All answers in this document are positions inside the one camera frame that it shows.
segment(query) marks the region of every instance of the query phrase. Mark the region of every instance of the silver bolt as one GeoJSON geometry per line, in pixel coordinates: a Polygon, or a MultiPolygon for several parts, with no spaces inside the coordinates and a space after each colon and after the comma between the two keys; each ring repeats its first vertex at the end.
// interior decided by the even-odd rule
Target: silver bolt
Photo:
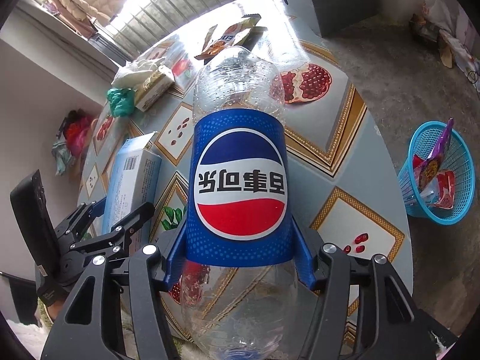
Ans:
{"type": "Polygon", "coordinates": [[[323,245],[323,251],[328,254],[333,254],[337,251],[337,247],[334,244],[323,245]]]}
{"type": "Polygon", "coordinates": [[[387,257],[385,257],[383,254],[375,254],[373,259],[377,264],[385,264],[387,262],[387,257]]]}
{"type": "Polygon", "coordinates": [[[157,247],[155,245],[145,245],[142,249],[144,254],[154,254],[157,251],[157,247]]]}
{"type": "Polygon", "coordinates": [[[105,257],[104,256],[95,256],[93,257],[93,264],[96,266],[100,266],[105,262],[105,257]]]}

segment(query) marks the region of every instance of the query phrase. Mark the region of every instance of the blue trash basket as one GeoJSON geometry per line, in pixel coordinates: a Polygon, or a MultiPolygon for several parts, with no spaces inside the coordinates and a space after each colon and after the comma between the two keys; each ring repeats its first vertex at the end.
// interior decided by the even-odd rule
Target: blue trash basket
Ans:
{"type": "Polygon", "coordinates": [[[427,122],[415,131],[410,141],[409,154],[398,173],[398,182],[408,215],[430,218],[440,225],[453,225],[461,220],[469,210],[475,191],[475,170],[472,156],[464,140],[455,130],[452,130],[450,149],[441,166],[441,169],[451,170],[455,174],[454,203],[450,210],[428,207],[423,202],[415,184],[412,165],[415,154],[421,158],[428,157],[445,126],[446,124],[441,122],[427,122]]]}

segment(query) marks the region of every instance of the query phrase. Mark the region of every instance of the green plastic bag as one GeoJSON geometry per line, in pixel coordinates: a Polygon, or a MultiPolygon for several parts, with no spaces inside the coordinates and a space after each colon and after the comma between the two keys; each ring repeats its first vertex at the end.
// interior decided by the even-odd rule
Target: green plastic bag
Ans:
{"type": "Polygon", "coordinates": [[[130,116],[135,110],[135,91],[131,88],[112,88],[106,93],[113,117],[130,116]]]}

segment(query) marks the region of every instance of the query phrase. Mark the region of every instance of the bottle label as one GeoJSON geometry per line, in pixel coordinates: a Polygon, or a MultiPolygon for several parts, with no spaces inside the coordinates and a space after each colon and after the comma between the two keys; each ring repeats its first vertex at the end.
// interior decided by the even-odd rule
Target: bottle label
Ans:
{"type": "Polygon", "coordinates": [[[217,111],[195,126],[187,259],[251,267],[292,258],[284,130],[253,109],[217,111]]]}

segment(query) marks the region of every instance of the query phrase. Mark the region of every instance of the table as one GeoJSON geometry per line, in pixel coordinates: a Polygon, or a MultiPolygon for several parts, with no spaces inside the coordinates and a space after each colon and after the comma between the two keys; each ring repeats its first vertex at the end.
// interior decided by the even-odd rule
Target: table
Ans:
{"type": "MultiPolygon", "coordinates": [[[[360,94],[325,48],[321,38],[288,11],[282,0],[237,0],[209,12],[161,40],[140,58],[164,56],[175,74],[175,86],[146,113],[113,119],[109,106],[103,109],[88,149],[78,201],[100,200],[106,195],[116,152],[131,137],[159,131],[155,143],[162,165],[155,196],[155,214],[150,240],[165,230],[165,206],[187,204],[191,141],[193,84],[203,61],[200,53],[208,29],[217,23],[230,25],[245,14],[260,13],[258,26],[267,27],[253,52],[274,62],[282,75],[306,72],[309,64],[325,69],[330,86],[311,102],[286,106],[286,144],[289,153],[289,188],[292,212],[301,226],[317,230],[325,242],[343,248],[352,245],[351,255],[388,257],[406,287],[413,290],[413,265],[409,225],[390,155],[378,127],[360,94]],[[181,129],[172,139],[169,131],[181,129]],[[369,239],[357,253],[354,239],[363,233],[369,239]]],[[[302,91],[296,83],[296,98],[302,91]]],[[[101,218],[89,229],[100,234],[101,218]]],[[[356,331],[358,288],[350,290],[345,341],[352,344],[356,331]]],[[[278,349],[276,359],[296,359],[310,325],[317,294],[299,285],[296,319],[278,349]]],[[[177,291],[162,294],[172,333],[191,340],[185,329],[177,291]]]]}

